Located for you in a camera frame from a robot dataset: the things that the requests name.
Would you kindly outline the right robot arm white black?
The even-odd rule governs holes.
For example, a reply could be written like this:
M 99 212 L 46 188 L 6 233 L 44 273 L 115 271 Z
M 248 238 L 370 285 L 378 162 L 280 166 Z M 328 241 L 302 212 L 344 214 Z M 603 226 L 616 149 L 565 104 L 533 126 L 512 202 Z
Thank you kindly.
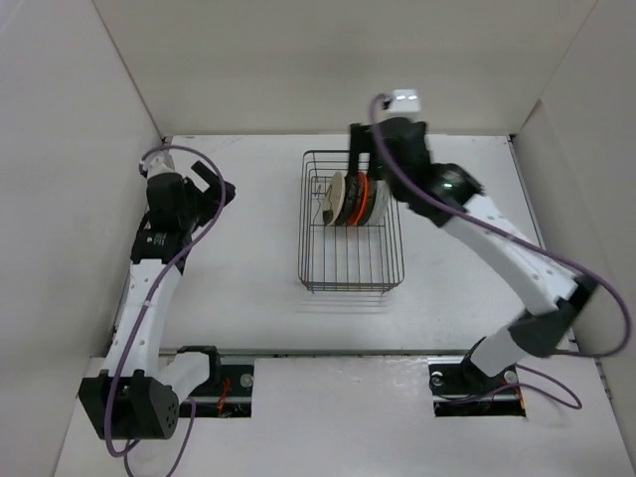
M 459 382 L 471 395 L 526 357 L 561 354 L 560 342 L 598 281 L 590 272 L 572 272 L 529 243 L 502 216 L 482 184 L 455 163 L 432 159 L 427 125 L 406 117 L 349 127 L 352 163 L 370 157 L 369 169 L 393 197 L 459 240 L 489 265 L 518 295 L 524 309 L 510 323 L 480 339 L 459 366 Z

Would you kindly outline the clear glass plate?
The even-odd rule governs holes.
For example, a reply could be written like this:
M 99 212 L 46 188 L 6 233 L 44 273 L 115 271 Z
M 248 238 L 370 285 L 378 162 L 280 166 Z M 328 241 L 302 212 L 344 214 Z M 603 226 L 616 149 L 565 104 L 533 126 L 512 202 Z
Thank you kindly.
M 376 226 L 380 223 L 392 196 L 391 189 L 386 181 L 377 182 L 376 192 L 375 206 L 369 220 L 370 226 Z

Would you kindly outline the orange round plate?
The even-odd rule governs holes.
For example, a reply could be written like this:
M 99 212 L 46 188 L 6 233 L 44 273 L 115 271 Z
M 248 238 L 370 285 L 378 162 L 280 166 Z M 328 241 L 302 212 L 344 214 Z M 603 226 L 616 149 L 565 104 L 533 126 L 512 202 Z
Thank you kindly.
M 349 227 L 354 227 L 358 224 L 362 214 L 366 208 L 368 197 L 369 197 L 369 179 L 366 173 L 359 172 L 357 175 L 358 179 L 358 196 L 356 206 L 351 216 L 347 221 L 347 225 Z

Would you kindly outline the black round plate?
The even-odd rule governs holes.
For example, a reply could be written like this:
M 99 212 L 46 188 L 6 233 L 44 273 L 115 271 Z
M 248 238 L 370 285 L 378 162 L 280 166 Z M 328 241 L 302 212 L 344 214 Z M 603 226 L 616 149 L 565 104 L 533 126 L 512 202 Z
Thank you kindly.
M 343 205 L 336 226 L 344 226 L 352 216 L 358 202 L 359 180 L 357 174 L 348 174 L 345 177 L 345 191 L 343 193 Z

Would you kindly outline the cream plate with flower pattern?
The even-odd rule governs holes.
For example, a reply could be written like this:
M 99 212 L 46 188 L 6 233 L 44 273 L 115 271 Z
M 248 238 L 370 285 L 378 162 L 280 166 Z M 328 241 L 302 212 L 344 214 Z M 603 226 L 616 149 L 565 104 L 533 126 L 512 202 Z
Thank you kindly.
M 334 226 L 343 219 L 346 192 L 346 175 L 342 172 L 335 172 L 327 185 L 327 190 L 322 200 L 324 226 Z

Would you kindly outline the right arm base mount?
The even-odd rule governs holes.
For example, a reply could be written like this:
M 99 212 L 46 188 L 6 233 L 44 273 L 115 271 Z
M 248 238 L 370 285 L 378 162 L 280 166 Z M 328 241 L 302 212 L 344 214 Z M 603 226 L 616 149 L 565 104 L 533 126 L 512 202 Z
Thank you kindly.
M 508 388 L 518 382 L 515 366 L 487 377 L 457 360 L 430 360 L 428 371 L 436 417 L 526 416 L 521 390 Z

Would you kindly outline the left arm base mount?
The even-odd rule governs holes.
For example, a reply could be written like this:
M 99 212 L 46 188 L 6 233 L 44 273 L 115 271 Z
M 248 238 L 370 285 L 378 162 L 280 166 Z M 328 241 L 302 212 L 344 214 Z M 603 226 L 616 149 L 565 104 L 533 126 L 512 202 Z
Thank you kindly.
M 250 417 L 254 385 L 253 363 L 230 360 L 221 363 L 220 377 L 212 371 L 209 357 L 201 353 L 179 354 L 163 367 L 157 379 L 177 396 L 172 405 L 179 417 Z

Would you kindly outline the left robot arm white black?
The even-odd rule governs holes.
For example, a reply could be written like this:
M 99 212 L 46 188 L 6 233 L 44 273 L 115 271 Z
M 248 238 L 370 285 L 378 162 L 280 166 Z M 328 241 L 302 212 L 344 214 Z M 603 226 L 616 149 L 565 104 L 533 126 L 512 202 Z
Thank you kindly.
M 148 210 L 131 250 L 119 324 L 98 375 L 83 379 L 79 388 L 79 400 L 102 440 L 170 438 L 191 392 L 211 394 L 223 378 L 212 345 L 182 347 L 167 366 L 160 365 L 159 351 L 192 245 L 234 198 L 235 187 L 201 161 L 192 170 L 206 190 L 159 159 L 142 170 Z

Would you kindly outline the blue patterned ceramic plate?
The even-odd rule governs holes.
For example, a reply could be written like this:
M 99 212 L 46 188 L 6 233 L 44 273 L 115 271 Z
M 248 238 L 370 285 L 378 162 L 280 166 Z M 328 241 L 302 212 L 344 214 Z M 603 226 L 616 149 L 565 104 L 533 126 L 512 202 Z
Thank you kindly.
M 371 215 L 374 211 L 376 201 L 377 201 L 378 181 L 375 179 L 372 179 L 370 176 L 368 176 L 367 190 L 368 190 L 367 202 L 366 202 L 364 211 L 358 221 L 359 227 L 365 226 L 370 221 Z

